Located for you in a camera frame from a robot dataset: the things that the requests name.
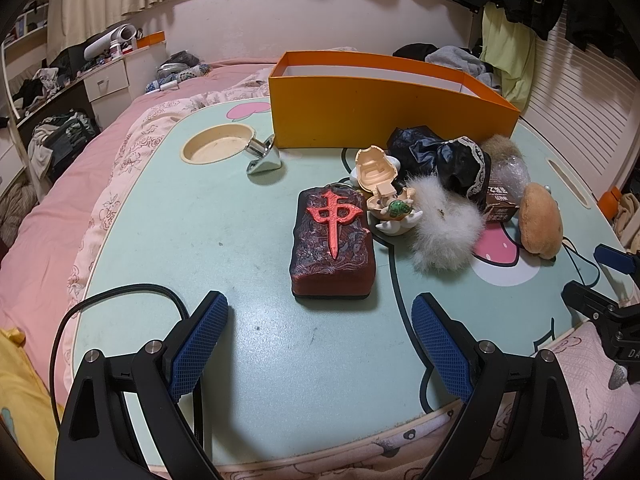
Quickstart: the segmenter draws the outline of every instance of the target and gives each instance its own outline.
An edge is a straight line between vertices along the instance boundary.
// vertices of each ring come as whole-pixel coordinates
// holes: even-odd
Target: white fur pom-pom
[[[476,204],[445,190],[437,176],[414,178],[407,186],[415,189],[415,208],[423,211],[412,246],[417,269],[466,266],[484,229]]]

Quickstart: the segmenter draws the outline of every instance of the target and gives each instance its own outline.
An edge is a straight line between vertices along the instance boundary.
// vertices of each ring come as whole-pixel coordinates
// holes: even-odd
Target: black clamp
[[[89,350],[66,403],[56,449],[56,480],[161,479],[149,471],[124,392],[138,395],[151,436],[173,480],[223,480],[178,408],[193,391],[226,325],[228,306],[210,292],[164,341],[105,357]]]
[[[574,406],[553,352],[503,354],[491,341],[476,341],[427,293],[415,298],[412,323],[447,390],[464,403],[419,480],[468,480],[506,392],[516,392],[507,431],[491,471],[476,478],[583,478]]]
[[[593,257],[601,265],[628,274],[640,286],[638,254],[600,244]],[[620,308],[616,301],[575,281],[564,286],[562,300],[594,324],[605,355],[626,368],[628,380],[640,379],[640,304]]]

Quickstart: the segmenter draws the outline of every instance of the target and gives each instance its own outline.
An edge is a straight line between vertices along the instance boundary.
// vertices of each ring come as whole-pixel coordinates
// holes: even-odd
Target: floral pattern
[[[97,256],[120,207],[174,124],[205,106],[267,96],[269,70],[261,70],[226,91],[208,92],[153,106],[133,124],[118,150],[108,186],[94,206],[68,278],[69,307],[84,298]],[[73,377],[72,350],[77,327],[76,319],[68,324],[63,336],[64,380],[68,389]],[[600,339],[591,323],[585,323],[556,342],[552,349],[558,356],[578,418],[584,478],[593,479],[624,439],[638,415],[640,399],[628,383],[615,390],[607,386],[614,364],[604,356]],[[512,402],[508,396],[503,399],[500,415],[475,474],[490,467],[504,437]],[[372,436],[338,447],[330,454],[321,453],[319,458],[302,456],[293,463],[270,463],[254,470],[238,471],[228,466],[221,468],[222,475],[228,480],[257,477],[261,480],[303,480],[327,475],[344,477],[345,480],[415,480],[440,447],[459,408],[460,402],[456,401],[442,410],[386,432],[384,436]],[[166,470],[160,466],[151,466],[150,469],[166,476]]]

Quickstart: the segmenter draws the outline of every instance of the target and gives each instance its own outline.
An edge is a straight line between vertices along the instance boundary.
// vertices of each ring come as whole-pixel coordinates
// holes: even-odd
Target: lap desk
[[[158,283],[191,312],[209,290],[226,295],[229,322],[202,377],[205,445],[214,464],[277,461],[341,446],[451,402],[437,373],[425,374],[405,329],[421,292],[431,292],[474,338],[490,339],[504,352],[533,354],[580,321],[560,297],[566,282],[580,279],[566,251],[554,263],[527,254],[512,241],[512,222],[487,229],[478,257],[460,272],[421,274],[411,263],[410,232],[380,235],[384,244],[374,241],[376,281],[366,300],[296,300],[289,263],[298,194],[347,177],[356,150],[283,150],[282,168],[254,176],[245,173],[243,153],[213,164],[181,160],[189,138],[231,122],[237,106],[207,107],[175,125],[116,218],[87,293]],[[242,122],[259,139],[273,133],[268,111]],[[615,246],[593,200],[585,208],[551,170],[551,151],[520,124],[513,140],[532,180],[551,187],[578,252],[593,260],[598,243]],[[595,270],[575,260],[585,281],[593,281]],[[630,295],[631,283],[611,271],[595,288],[619,298]],[[74,369],[89,349],[107,356],[136,352],[163,339],[177,321],[174,305],[151,294],[88,309],[79,322]],[[418,396],[423,381],[428,405]],[[161,465],[137,400],[127,395],[143,453]],[[188,420],[189,403],[180,404]]]

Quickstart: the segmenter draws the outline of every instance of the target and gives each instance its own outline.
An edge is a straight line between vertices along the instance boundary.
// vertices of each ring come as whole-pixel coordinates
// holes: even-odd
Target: yellow pillow
[[[58,430],[49,394],[23,342],[18,329],[0,330],[0,416],[31,464],[46,480],[54,480]]]

